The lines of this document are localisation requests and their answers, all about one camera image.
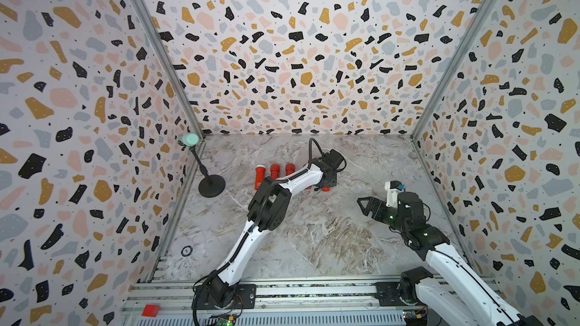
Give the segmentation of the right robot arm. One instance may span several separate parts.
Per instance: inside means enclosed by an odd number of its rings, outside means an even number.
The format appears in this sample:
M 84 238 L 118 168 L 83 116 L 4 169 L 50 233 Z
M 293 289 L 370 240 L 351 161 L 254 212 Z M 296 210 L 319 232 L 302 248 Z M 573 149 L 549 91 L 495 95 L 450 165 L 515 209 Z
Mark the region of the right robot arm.
M 450 294 L 424 267 L 401 274 L 397 288 L 408 305 L 421 303 L 448 325 L 540 325 L 507 303 L 466 263 L 445 234 L 427 221 L 425 203 L 416 193 L 389 191 L 386 201 L 357 199 L 362 214 L 387 225 L 406 247 L 437 272 L 453 289 Z

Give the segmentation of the red flashlight white rim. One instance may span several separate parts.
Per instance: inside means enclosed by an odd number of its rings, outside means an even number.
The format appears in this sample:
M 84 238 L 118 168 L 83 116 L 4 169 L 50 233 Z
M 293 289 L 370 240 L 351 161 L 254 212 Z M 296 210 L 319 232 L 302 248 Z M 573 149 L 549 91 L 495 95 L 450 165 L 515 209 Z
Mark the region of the red flashlight white rim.
M 257 165 L 255 168 L 255 189 L 258 190 L 265 178 L 266 167 Z

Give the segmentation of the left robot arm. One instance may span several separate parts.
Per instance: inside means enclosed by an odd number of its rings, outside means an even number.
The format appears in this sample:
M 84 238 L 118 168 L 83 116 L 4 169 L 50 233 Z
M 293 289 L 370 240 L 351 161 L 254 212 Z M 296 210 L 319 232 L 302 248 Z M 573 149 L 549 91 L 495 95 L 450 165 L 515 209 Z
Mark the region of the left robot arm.
M 335 187 L 346 164 L 344 156 L 331 149 L 317 158 L 311 156 L 303 168 L 285 177 L 264 178 L 249 203 L 248 217 L 236 244 L 224 262 L 194 288 L 192 310 L 202 309 L 206 303 L 211 309 L 227 308 L 253 254 L 266 235 L 284 221 L 291 198 L 309 188 L 320 191 Z

